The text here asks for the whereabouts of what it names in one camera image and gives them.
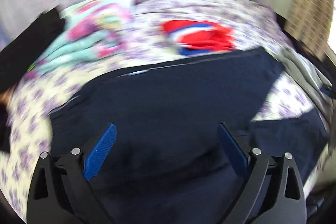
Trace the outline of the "navy blue pants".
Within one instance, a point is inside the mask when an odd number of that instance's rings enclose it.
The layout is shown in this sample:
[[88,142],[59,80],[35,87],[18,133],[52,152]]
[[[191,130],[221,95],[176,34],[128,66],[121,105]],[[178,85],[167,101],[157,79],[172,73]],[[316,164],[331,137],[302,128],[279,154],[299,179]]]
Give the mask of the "navy blue pants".
[[317,110],[254,121],[283,70],[255,48],[101,75],[52,111],[51,154],[114,124],[91,187],[117,223],[217,223],[243,182],[217,137],[220,123],[267,155],[290,152],[303,181],[329,139]]

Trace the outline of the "purple floral bedspread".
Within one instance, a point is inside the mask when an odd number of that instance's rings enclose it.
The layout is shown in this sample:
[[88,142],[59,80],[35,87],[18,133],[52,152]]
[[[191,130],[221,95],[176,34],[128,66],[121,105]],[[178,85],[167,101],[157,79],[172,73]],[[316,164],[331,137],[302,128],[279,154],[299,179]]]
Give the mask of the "purple floral bedspread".
[[[274,12],[256,2],[151,0],[133,5],[130,23],[122,33],[124,48],[119,53],[92,63],[62,66],[41,76],[26,76],[19,83],[10,104],[11,153],[1,154],[1,191],[20,219],[26,219],[29,187],[38,156],[44,150],[51,151],[52,111],[101,75],[120,69],[131,69],[136,75],[141,65],[189,59],[163,33],[162,23],[168,20],[205,20],[232,28],[235,49],[230,52],[263,48],[278,61],[276,55],[283,48],[295,51],[277,24]],[[323,115],[284,67],[254,121],[297,118],[310,110],[318,111],[328,133],[329,125]],[[314,188],[326,153],[327,143],[307,180],[302,180],[305,195]]]

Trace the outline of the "grey fleece blanket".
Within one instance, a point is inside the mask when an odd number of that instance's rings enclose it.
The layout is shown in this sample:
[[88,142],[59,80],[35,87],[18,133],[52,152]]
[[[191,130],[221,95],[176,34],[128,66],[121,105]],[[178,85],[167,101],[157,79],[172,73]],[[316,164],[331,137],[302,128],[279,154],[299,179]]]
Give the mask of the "grey fleece blanket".
[[276,59],[280,61],[288,75],[300,86],[331,126],[335,114],[334,99],[322,89],[332,88],[329,79],[309,60],[290,48],[283,48]]

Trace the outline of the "red white blue garment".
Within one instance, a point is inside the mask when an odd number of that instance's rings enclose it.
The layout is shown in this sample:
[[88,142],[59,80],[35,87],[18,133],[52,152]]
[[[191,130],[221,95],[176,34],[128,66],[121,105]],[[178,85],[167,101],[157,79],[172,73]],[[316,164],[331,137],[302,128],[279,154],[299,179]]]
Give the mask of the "red white blue garment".
[[166,37],[181,55],[233,51],[234,30],[209,21],[169,20],[162,23]]

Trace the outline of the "black garment at bed edge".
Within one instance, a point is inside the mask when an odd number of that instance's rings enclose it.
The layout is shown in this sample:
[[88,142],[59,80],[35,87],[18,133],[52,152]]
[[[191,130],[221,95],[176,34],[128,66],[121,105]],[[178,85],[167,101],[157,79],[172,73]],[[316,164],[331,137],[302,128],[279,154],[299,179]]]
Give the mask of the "black garment at bed edge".
[[1,51],[1,92],[17,84],[30,65],[63,32],[57,8],[44,12]]

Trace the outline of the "folded pastel floral cloth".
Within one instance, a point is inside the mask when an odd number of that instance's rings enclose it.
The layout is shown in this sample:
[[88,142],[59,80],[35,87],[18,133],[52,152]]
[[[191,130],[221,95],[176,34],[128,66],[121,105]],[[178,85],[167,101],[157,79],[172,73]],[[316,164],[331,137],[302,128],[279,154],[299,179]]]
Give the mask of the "folded pastel floral cloth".
[[86,0],[61,12],[65,30],[29,67],[41,76],[64,65],[95,62],[123,50],[134,0]]

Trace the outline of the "brown checked curtain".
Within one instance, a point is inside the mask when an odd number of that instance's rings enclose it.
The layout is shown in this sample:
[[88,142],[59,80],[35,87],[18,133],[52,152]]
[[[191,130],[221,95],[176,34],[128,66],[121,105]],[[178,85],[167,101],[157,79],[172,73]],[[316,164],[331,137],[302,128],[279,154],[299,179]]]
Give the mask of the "brown checked curtain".
[[334,0],[292,0],[285,30],[301,40],[317,57],[325,53],[333,18]]

